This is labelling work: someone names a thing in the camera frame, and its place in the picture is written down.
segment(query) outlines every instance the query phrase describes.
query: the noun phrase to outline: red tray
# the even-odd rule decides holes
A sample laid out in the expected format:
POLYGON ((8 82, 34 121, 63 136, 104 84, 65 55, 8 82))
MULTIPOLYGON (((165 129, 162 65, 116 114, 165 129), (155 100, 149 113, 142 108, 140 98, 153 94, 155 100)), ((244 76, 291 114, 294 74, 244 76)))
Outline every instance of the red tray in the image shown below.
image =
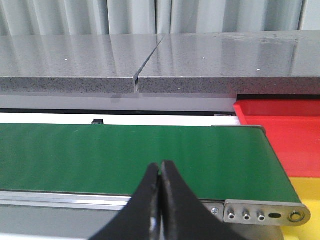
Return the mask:
POLYGON ((320 178, 320 100, 240 100, 243 125, 262 125, 289 177, 320 178))

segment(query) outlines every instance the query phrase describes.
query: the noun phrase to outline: gray speckled stone slab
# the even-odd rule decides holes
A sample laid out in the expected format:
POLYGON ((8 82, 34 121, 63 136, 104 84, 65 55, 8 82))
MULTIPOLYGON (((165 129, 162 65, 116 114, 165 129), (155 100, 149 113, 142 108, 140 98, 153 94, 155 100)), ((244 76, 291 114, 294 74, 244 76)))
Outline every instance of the gray speckled stone slab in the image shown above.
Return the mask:
POLYGON ((0 37, 0 92, 133 93, 161 35, 0 37))
POLYGON ((320 94, 320 31, 166 35, 141 93, 320 94))

